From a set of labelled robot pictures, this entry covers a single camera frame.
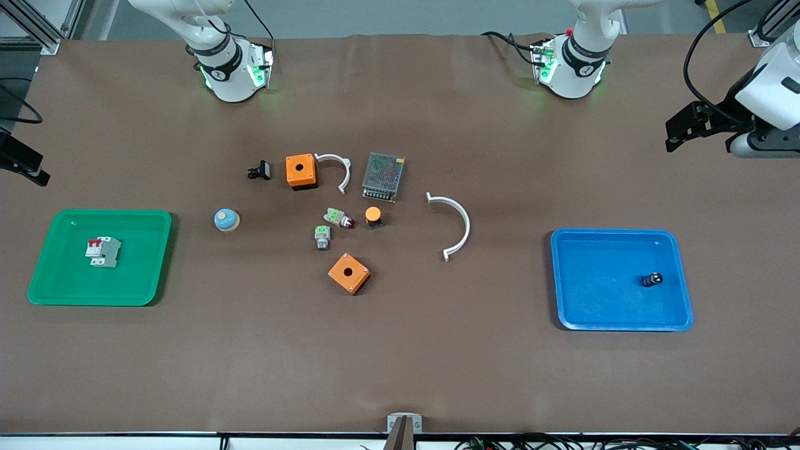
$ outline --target orange box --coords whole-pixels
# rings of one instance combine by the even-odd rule
[[[328,271],[328,276],[350,294],[355,295],[358,289],[370,278],[370,269],[364,267],[354,257],[346,253]]]
[[[317,164],[311,153],[286,157],[286,182],[295,191],[318,186]]]

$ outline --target gray connector with green top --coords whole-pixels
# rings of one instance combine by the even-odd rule
[[[328,243],[330,242],[330,227],[327,225],[316,227],[314,229],[314,239],[317,240],[317,250],[327,250]]]

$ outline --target floor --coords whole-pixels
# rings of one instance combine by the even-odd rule
[[[88,19],[81,33],[84,39],[178,38],[127,0],[89,1],[93,1],[93,6],[87,9]],[[628,32],[694,34],[708,22],[709,9],[717,6],[723,10],[733,3],[734,0],[709,0],[707,6],[697,6],[692,0],[667,0],[650,8],[627,10]],[[755,0],[735,11],[724,19],[726,31],[736,33],[751,28],[771,3],[771,0]],[[481,34],[488,30],[554,33],[575,22],[575,11],[566,0],[250,0],[250,4],[278,39],[338,38],[351,34]],[[265,35],[243,0],[236,2],[223,18],[234,32]],[[37,51],[0,51],[0,78],[31,78],[38,59]],[[25,82],[1,82],[20,96],[27,92]],[[0,117],[14,117],[18,112],[19,102],[0,92]],[[0,127],[12,126],[11,121],[0,119]]]

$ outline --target black cylindrical component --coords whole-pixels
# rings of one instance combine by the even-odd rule
[[[664,277],[658,272],[653,272],[642,277],[642,286],[644,287],[658,286],[661,283],[664,283]]]

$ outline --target white curved handle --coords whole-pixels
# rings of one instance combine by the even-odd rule
[[[464,237],[462,237],[461,240],[452,247],[446,248],[442,251],[442,254],[445,256],[445,262],[450,261],[450,255],[453,255],[456,251],[461,250],[461,247],[464,247],[464,244],[466,243],[466,237],[470,235],[470,217],[466,213],[466,209],[464,209],[459,202],[456,202],[453,199],[448,199],[447,197],[432,197],[430,192],[426,192],[425,196],[428,198],[428,203],[444,203],[454,207],[455,210],[461,214],[461,217],[464,218]]]
[[[345,167],[345,180],[342,181],[342,184],[339,185],[339,192],[341,192],[342,195],[344,195],[345,187],[347,187],[347,183],[350,182],[350,160],[347,158],[343,158],[339,155],[331,155],[331,154],[317,155],[316,153],[314,153],[314,157],[317,159],[318,163],[321,163],[322,161],[337,161]]]

